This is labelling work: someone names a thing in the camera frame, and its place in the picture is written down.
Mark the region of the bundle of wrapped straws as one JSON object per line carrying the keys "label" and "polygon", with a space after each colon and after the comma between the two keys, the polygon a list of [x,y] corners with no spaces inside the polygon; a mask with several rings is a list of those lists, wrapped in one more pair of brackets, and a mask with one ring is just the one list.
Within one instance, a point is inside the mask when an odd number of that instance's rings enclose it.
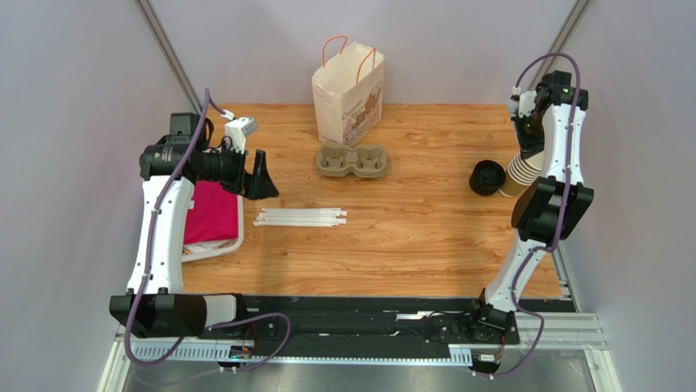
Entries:
{"label": "bundle of wrapped straws", "polygon": [[347,223],[347,211],[340,208],[263,208],[255,226],[335,227]]}

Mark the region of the pink folded cloth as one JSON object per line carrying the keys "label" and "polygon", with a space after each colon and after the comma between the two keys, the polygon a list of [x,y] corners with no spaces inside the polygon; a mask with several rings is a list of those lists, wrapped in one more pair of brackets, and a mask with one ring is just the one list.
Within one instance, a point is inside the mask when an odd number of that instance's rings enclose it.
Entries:
{"label": "pink folded cloth", "polygon": [[192,197],[194,207],[185,219],[184,244],[236,239],[239,236],[238,196],[218,183],[199,181]]}

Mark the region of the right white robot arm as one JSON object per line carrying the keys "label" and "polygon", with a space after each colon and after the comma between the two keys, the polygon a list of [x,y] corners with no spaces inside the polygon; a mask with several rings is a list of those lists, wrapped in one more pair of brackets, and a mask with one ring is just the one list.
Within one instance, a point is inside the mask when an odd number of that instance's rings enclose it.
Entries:
{"label": "right white robot arm", "polygon": [[571,84],[572,75],[553,71],[533,91],[513,91],[511,117],[520,153],[509,166],[533,160],[536,178],[520,195],[511,217],[511,249],[493,281],[474,302],[466,333],[477,342],[501,340],[511,332],[520,295],[541,259],[573,232],[591,205],[584,185],[580,140],[589,96]]}

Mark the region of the stack of paper cups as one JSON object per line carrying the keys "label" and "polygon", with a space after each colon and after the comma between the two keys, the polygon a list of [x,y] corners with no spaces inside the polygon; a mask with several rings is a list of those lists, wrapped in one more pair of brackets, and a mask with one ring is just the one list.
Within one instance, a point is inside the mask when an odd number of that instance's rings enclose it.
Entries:
{"label": "stack of paper cups", "polygon": [[518,153],[505,170],[505,180],[498,193],[507,198],[521,195],[541,175],[544,153],[538,152],[527,158]]}

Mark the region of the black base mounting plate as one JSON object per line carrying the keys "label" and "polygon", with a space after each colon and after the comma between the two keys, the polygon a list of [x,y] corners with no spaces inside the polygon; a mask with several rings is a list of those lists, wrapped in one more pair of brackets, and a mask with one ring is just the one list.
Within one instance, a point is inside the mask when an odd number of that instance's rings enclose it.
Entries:
{"label": "black base mounting plate", "polygon": [[451,344],[483,347],[469,330],[472,297],[245,296],[243,319],[271,318],[249,327],[205,331],[202,338],[242,339],[266,355],[339,359],[444,359]]}

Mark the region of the white paper takeout bag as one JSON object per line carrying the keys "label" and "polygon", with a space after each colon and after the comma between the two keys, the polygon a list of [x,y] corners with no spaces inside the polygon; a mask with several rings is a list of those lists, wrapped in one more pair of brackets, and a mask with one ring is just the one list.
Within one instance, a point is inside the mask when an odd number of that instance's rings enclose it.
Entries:
{"label": "white paper takeout bag", "polygon": [[355,146],[382,118],[385,56],[374,47],[329,38],[311,77],[318,139]]}

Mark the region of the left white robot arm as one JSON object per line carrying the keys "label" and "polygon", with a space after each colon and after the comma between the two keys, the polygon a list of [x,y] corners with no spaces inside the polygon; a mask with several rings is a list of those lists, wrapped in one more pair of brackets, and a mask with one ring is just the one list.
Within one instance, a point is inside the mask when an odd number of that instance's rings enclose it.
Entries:
{"label": "left white robot arm", "polygon": [[255,118],[225,113],[225,137],[212,148],[212,122],[198,114],[170,117],[169,132],[140,156],[144,217],[132,276],[123,295],[112,296],[109,313],[139,338],[199,336],[207,328],[238,315],[239,294],[195,295],[184,292],[182,257],[185,220],[197,183],[217,183],[230,194],[250,200],[276,198],[265,151],[257,150],[252,172],[244,169],[246,136],[257,130]]}

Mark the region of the stack of black lids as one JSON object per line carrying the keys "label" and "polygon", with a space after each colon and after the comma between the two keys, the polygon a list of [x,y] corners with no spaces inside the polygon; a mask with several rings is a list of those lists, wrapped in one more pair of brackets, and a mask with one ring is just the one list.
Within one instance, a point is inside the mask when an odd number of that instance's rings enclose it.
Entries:
{"label": "stack of black lids", "polygon": [[498,192],[506,179],[503,167],[492,160],[479,161],[469,178],[472,191],[481,196],[490,196]]}

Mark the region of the cardboard cup carrier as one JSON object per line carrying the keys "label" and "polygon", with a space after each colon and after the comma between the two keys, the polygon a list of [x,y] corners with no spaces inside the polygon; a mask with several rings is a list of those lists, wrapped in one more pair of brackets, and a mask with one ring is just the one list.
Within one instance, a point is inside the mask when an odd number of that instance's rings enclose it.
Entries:
{"label": "cardboard cup carrier", "polygon": [[352,174],[359,178],[377,179],[384,176],[389,167],[388,154],[380,145],[323,145],[315,162],[319,173],[327,177]]}

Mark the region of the white plastic basket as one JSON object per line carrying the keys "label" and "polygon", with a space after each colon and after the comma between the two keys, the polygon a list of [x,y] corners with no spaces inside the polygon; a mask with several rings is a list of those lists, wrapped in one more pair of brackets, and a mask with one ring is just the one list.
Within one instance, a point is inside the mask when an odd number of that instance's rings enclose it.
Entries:
{"label": "white plastic basket", "polygon": [[184,262],[199,261],[225,254],[236,253],[244,240],[244,205],[243,198],[238,196],[239,207],[239,236],[236,239],[195,243],[183,247]]}

